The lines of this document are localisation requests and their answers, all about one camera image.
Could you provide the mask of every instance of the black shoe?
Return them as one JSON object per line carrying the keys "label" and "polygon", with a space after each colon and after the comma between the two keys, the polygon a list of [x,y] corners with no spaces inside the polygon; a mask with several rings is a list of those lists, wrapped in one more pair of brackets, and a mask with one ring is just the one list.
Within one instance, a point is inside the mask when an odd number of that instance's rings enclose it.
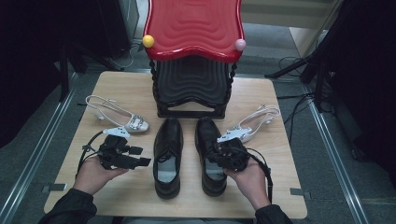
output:
{"label": "black shoe", "polygon": [[202,188],[209,196],[220,196],[227,187],[227,175],[215,162],[209,162],[207,156],[215,153],[214,144],[221,137],[220,131],[210,118],[198,120],[195,129],[195,147],[198,150],[202,167]]}
{"label": "black shoe", "polygon": [[166,119],[155,137],[153,174],[155,191],[162,199],[180,192],[180,161],[183,132],[177,119]]}

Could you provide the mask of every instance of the hand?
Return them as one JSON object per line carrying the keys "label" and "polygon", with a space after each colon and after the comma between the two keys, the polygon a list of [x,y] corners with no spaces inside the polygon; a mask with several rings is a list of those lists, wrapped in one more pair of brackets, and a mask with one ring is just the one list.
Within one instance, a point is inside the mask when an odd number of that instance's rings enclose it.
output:
{"label": "hand", "polygon": [[116,176],[127,173],[128,169],[116,168],[106,170],[100,163],[99,157],[91,157],[84,161],[79,169],[73,189],[79,189],[91,195]]}
{"label": "hand", "polygon": [[247,168],[243,171],[224,169],[224,173],[236,182],[255,210],[271,204],[266,191],[265,173],[253,159],[249,159]]}

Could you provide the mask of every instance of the person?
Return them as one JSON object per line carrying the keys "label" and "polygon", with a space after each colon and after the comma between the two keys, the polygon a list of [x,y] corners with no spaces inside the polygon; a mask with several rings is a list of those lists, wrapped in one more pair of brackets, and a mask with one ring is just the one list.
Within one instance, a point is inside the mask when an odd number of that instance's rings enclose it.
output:
{"label": "person", "polygon": [[[87,223],[95,216],[93,195],[111,179],[123,175],[128,169],[106,170],[97,156],[84,161],[75,184],[38,222],[38,224]],[[224,169],[242,194],[256,210],[257,223],[292,223],[278,205],[271,204],[265,187],[265,174],[260,165],[249,159],[242,172]]]}

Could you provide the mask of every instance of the white flat shoe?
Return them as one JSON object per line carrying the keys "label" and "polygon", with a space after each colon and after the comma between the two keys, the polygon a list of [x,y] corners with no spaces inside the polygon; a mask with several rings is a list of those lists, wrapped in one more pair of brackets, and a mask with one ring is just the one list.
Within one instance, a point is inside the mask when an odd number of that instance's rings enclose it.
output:
{"label": "white flat shoe", "polygon": [[261,105],[253,114],[242,119],[231,130],[227,130],[227,133],[218,138],[218,142],[225,142],[238,137],[242,143],[246,143],[253,138],[263,124],[271,123],[273,118],[279,115],[279,108],[275,105]]}
{"label": "white flat shoe", "polygon": [[138,115],[135,115],[113,104],[116,101],[104,99],[97,95],[85,98],[87,110],[99,119],[107,119],[113,124],[125,127],[128,133],[142,133],[148,130],[149,125]]}

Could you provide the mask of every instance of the pink ball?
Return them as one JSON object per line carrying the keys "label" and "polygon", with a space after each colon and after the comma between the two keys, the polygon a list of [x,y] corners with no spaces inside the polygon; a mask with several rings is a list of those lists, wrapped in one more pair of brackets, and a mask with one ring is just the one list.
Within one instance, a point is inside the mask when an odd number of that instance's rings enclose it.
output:
{"label": "pink ball", "polygon": [[247,42],[244,39],[237,39],[235,41],[235,48],[238,51],[243,51],[246,46]]}

